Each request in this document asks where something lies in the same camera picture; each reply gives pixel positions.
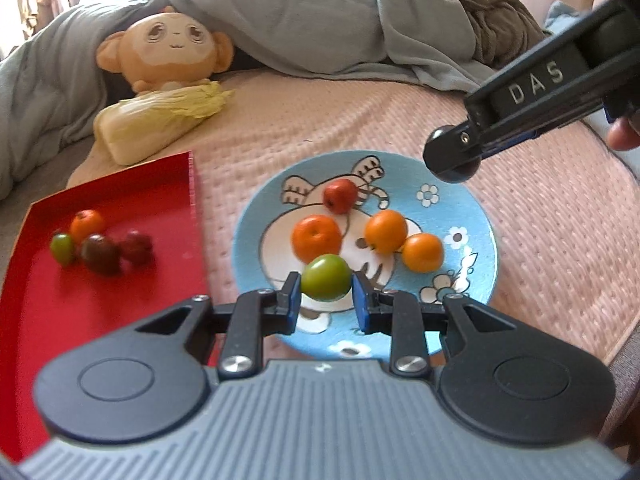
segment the plush toy eye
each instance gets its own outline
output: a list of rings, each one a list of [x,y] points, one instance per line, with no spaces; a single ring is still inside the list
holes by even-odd
[[[204,42],[204,32],[200,30],[195,25],[187,26],[187,36],[193,43],[203,43]]]
[[[165,34],[166,27],[164,26],[164,23],[154,23],[153,26],[149,29],[149,32],[146,34],[146,40],[149,43],[156,43],[162,40]]]

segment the orange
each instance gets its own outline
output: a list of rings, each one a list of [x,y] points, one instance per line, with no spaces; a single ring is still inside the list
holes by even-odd
[[[409,236],[402,248],[402,261],[413,272],[438,270],[444,261],[442,242],[429,233]]]
[[[311,215],[293,226],[291,246],[296,257],[309,264],[323,254],[340,254],[342,233],[330,216]]]
[[[398,211],[386,209],[373,215],[364,226],[367,245],[381,254],[397,251],[406,240],[407,226]]]
[[[86,238],[103,232],[107,227],[102,215],[93,209],[79,211],[74,216],[69,228],[69,235],[76,245],[81,245]]]

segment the bed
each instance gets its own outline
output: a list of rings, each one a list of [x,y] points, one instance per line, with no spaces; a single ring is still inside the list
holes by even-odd
[[[541,22],[553,0],[521,1]],[[601,0],[564,1],[588,9]],[[270,68],[229,73],[221,82],[235,91],[226,110],[151,157],[194,153],[217,302],[236,296],[234,228],[269,177],[334,150],[419,158],[428,132],[465,118],[460,92],[402,82],[299,78]],[[120,169],[97,141],[68,185]],[[576,123],[495,156],[468,188],[497,235],[500,270],[491,305],[593,353],[614,372],[618,395],[606,436],[631,409],[640,378],[635,176]],[[267,354],[297,356],[276,340]]]

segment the blue plate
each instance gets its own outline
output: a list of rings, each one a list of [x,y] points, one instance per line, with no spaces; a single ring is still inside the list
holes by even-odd
[[[304,265],[293,255],[290,232],[312,214],[332,216],[322,205],[324,186],[336,178],[357,184],[356,207],[334,216],[344,239],[341,256],[351,269],[364,270],[376,288],[414,293],[422,301],[441,303],[445,294],[461,292],[487,303],[494,291],[498,256],[494,233],[482,208],[460,184],[437,180],[424,164],[382,152],[337,152],[304,160],[283,171],[254,196],[236,229],[233,264],[241,292],[264,286],[280,288],[292,270]],[[391,208],[407,218],[410,234],[437,235],[444,243],[441,269],[416,274],[399,254],[379,256],[364,244],[370,215]],[[364,335],[351,295],[334,303],[306,296],[296,332],[283,336],[293,348],[318,359],[375,357],[388,360],[390,337]],[[427,333],[431,353],[440,351],[437,333]]]

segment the plush toy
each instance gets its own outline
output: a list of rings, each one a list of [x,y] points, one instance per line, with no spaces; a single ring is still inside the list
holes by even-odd
[[[94,119],[96,139],[121,166],[175,142],[222,110],[231,94],[209,80],[231,65],[231,39],[171,7],[164,11],[111,34],[98,47],[98,66],[122,73],[137,94]]]
[[[111,34],[96,54],[98,66],[122,73],[136,94],[208,83],[212,73],[228,70],[233,58],[228,35],[209,32],[172,7]]]

